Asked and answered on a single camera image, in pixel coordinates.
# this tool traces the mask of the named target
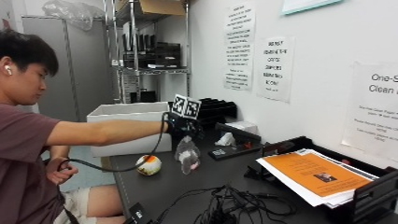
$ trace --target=document holder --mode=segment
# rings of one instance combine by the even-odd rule
[[[305,136],[265,146],[263,156],[268,156],[271,153],[281,154],[295,152],[303,148],[313,149],[337,161],[348,160],[353,167],[380,177],[354,191],[353,200],[349,203],[345,203],[334,209],[321,205],[321,209],[326,210],[326,214],[333,221],[352,224],[374,223],[394,212],[398,198],[397,169],[392,167],[381,169],[372,166],[365,162],[317,146],[313,140]],[[261,168],[261,176],[269,175],[268,170]]]

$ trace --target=clear plastic bag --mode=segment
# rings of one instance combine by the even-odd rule
[[[88,31],[95,18],[104,17],[104,11],[86,3],[70,3],[63,0],[51,0],[43,6],[47,16],[55,16]]]
[[[181,170],[185,175],[200,166],[200,150],[189,136],[185,136],[177,145],[176,161],[181,162]]]

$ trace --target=black hair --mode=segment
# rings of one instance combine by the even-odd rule
[[[59,72],[59,60],[50,44],[38,35],[24,35],[11,29],[0,31],[0,59],[12,58],[18,68],[27,71],[31,63],[42,64],[54,77]]]

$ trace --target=paper sign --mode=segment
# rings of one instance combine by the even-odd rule
[[[269,38],[263,43],[259,95],[284,102],[291,100],[295,38]]]
[[[255,42],[256,10],[252,2],[228,9],[225,18],[225,44]]]
[[[239,44],[227,46],[228,66],[253,66],[255,48],[252,44]]]
[[[252,88],[252,71],[245,68],[229,68],[225,71],[224,87],[239,91]]]
[[[398,160],[398,63],[354,65],[342,144]]]

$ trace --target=man's hand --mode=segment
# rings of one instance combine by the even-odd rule
[[[67,160],[67,158],[59,157],[48,162],[48,180],[55,183],[55,185],[64,184],[79,172],[78,168],[68,164],[68,162],[63,163],[59,171],[60,164],[64,160]]]
[[[185,119],[172,112],[167,112],[168,124],[167,133],[172,134],[176,137],[191,136],[192,138],[203,138],[204,131],[200,126],[200,122],[196,119]]]

